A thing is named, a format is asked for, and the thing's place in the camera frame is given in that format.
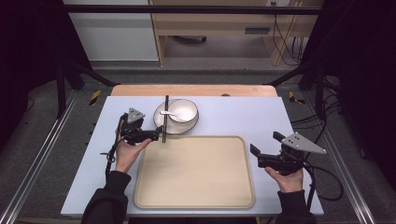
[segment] person's arm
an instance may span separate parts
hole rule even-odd
[[[116,149],[116,169],[110,173],[105,187],[97,189],[93,194],[82,216],[82,224],[121,224],[124,221],[128,205],[124,191],[131,181],[128,171],[140,151],[150,142],[147,139],[138,146],[119,142]]]
[[[276,217],[276,224],[315,224],[315,216],[309,212],[303,190],[303,170],[291,175],[280,175],[271,167],[265,171],[279,185],[277,193],[282,207],[282,212]]]

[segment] black sleeve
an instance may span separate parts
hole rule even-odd
[[[309,212],[304,196],[304,190],[293,193],[277,193],[282,207],[282,213],[276,218],[276,224],[316,224],[315,216]]]
[[[124,191],[131,181],[125,173],[112,171],[103,189],[97,189],[82,216],[82,224],[121,224],[128,198]]]

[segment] black curtain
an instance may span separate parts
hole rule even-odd
[[[26,110],[29,91],[55,80],[59,64],[74,89],[81,89],[83,82],[68,60],[92,69],[68,13],[42,11],[42,4],[64,3],[1,1],[0,151]]]
[[[334,22],[332,17],[319,17],[304,55],[306,61]],[[393,1],[355,1],[335,30],[321,65],[325,76],[340,79],[341,104],[362,154],[378,163],[396,189],[395,24]]]

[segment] spoon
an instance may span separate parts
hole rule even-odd
[[[178,119],[181,119],[181,120],[183,120],[183,121],[187,121],[186,119],[181,118],[179,115],[177,115],[177,114],[175,114],[175,113],[172,113],[172,112],[169,112],[169,111],[166,111],[166,110],[161,110],[161,111],[160,111],[160,114],[162,114],[162,115],[171,115],[171,116],[175,116],[175,117],[177,117]]]

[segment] table surface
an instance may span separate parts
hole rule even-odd
[[[114,141],[114,130],[118,119],[129,106],[136,108],[146,114],[143,130],[155,128],[152,116],[156,107],[164,101],[164,93],[170,95],[170,99],[183,98],[194,101],[200,111],[200,120],[197,125],[185,134],[191,135],[239,135],[247,144],[253,144],[262,150],[262,153],[277,155],[280,150],[280,143],[272,138],[273,131],[292,134],[289,117],[283,105],[282,99],[276,97],[276,91],[272,87],[265,86],[239,86],[239,85],[213,85],[213,86],[189,86],[186,85],[131,85],[118,86],[112,92],[112,96],[106,99],[106,103],[97,122],[84,158],[78,168],[78,173],[73,185],[68,193],[63,215],[81,217],[85,206],[93,195],[94,191],[102,188],[105,184],[104,170],[106,159],[99,155],[107,152]],[[260,89],[268,91],[268,96],[264,96]],[[145,94],[150,92],[161,96],[114,96],[119,95],[121,90],[144,90]],[[215,96],[194,96],[201,91],[215,90]],[[253,96],[238,96],[252,92]],[[255,96],[255,92],[260,92],[260,96]],[[219,97],[223,93],[238,97]],[[125,190],[129,199],[128,216],[134,217],[174,217],[174,216],[259,216],[274,215],[280,213],[279,199],[277,198],[278,185],[262,168],[257,166],[257,158],[248,152],[250,172],[252,176],[255,202],[249,209],[142,209],[134,204],[134,189],[138,175],[138,167],[141,157],[138,158],[133,168],[129,172],[132,177],[131,183]],[[304,179],[304,188],[309,189],[310,179]],[[323,214],[318,196],[315,195],[311,212],[316,215]]]

